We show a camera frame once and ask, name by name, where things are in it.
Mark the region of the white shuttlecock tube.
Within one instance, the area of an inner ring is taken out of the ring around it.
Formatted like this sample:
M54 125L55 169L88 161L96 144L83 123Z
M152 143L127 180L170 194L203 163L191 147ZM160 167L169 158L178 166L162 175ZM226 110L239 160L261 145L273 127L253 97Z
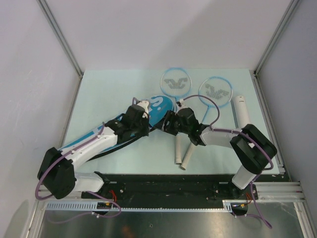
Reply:
M233 99L236 120L239 128L251 123L246 100L244 96L236 96Z

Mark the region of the right aluminium frame post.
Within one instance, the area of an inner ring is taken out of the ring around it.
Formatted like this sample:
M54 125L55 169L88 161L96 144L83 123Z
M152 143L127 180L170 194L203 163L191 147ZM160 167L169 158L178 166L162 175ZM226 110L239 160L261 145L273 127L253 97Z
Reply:
M283 33L285 32L287 26L289 25L292 17L294 16L295 12L297 11L297 8L302 3L302 0L291 0L285 13L283 14L277 28L275 29L267 47L265 48L264 53L262 54L258 64L256 65L253 73L255 77L258 77L260 74L263 66L269 59L271 53L273 52L274 48L277 46L280 38L282 37Z

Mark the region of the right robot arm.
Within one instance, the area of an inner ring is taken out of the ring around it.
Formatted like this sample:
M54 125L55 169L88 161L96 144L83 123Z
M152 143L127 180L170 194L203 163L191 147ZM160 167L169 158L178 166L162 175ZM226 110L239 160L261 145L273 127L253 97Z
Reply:
M191 108L175 113L167 111L155 124L155 128L172 135L186 134L195 146L221 146L233 149L241 167L227 184L225 194L240 199L246 194L246 187L265 170L273 168L272 158L277 148L253 124L243 128L224 129L199 123Z

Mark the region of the blue sport racket bag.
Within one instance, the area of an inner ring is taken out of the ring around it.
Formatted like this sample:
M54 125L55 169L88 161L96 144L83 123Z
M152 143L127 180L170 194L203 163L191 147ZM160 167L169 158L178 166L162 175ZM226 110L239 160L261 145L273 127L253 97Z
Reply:
M155 130L154 126L165 116L166 112L169 110L171 111L174 110L174 102L166 95L152 96L150 98L147 98L146 100L150 102L148 111L149 111L149 130L150 130L149 133L151 133L152 131ZM60 150L64 150L68 147L76 147L77 145L83 143L85 140L93 137L95 133L97 133L101 129L101 127L102 127L102 124L86 132L84 135L80 136L79 138L64 144L60 148ZM90 158L89 161L111 154L119 149L122 149L132 144L133 142L136 142L140 138L141 138L140 135L132 134L126 142L114 145L112 147L106 147L103 151L101 151L97 155Z

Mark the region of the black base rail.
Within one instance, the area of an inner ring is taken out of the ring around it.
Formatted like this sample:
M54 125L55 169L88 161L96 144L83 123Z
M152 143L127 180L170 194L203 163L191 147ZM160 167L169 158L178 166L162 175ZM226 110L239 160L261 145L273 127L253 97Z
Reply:
M243 191L229 186L232 175L115 175L103 174L106 180L98 195L116 196L122 208L208 209L221 207L222 200L259 198L259 188Z

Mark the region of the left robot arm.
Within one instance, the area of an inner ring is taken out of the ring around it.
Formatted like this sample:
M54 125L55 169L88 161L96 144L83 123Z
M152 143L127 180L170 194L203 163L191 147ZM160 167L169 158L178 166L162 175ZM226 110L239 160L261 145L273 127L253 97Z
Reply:
M43 185L56 199L62 199L72 192L93 192L98 198L109 194L109 185L97 173L79 173L77 170L93 156L106 148L121 144L132 135L149 134L149 101L140 101L128 107L120 120L112 119L104 123L100 131L84 140L83 143L57 150L49 149L42 161L36 186Z

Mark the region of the blue badminton racket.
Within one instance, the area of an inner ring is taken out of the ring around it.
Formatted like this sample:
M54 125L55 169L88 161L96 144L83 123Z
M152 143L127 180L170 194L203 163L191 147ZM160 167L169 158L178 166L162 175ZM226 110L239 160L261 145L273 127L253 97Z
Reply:
M199 99L208 108L204 114L203 120L206 119L208 112L211 108L215 108L218 111L221 107L226 106L232 98L233 89L231 83L220 76L213 76L206 79L199 87L198 90ZM177 135L175 138L175 163L185 170L187 164L194 151L195 145L190 144L184 157L181 155L181 139Z
M167 69L160 80L162 92L169 97L173 97L176 103L190 92L191 87L191 77L186 70L180 67Z

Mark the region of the aluminium frame post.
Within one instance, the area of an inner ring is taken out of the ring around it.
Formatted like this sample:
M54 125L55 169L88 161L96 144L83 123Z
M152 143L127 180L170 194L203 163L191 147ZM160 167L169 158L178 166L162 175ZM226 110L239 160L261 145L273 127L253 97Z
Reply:
M44 14L44 17L47 19L49 26L51 27L53 33L55 34L62 50L64 51L66 57L68 58L71 66L75 70L79 79L83 77L83 70L81 69L65 35L63 34L61 27L56 20L53 11L51 10L48 2L46 0L36 0L37 4L39 5L41 11Z
M297 8L302 3L302 0L291 0L285 13L283 14L277 28L275 29L267 47L265 48L264 53L262 54L258 64L256 65L253 73L255 77L258 77L260 74L263 66L269 59L271 53L273 52L274 48L277 46L280 38L282 37L283 33L285 32L287 26L289 25L292 17L294 16L295 12L297 11Z

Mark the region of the left aluminium frame post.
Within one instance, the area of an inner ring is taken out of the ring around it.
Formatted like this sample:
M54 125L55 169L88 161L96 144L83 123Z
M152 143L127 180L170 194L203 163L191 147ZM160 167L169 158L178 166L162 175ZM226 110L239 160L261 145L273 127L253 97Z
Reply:
M61 27L56 20L53 11L51 10L48 2L46 0L36 0L37 4L39 5L41 11L44 14L44 17L47 19L49 26L51 27L53 33L55 34L62 50L64 51L66 57L68 58L71 66L75 70L79 79L83 77L83 70L81 69L65 35L63 34Z

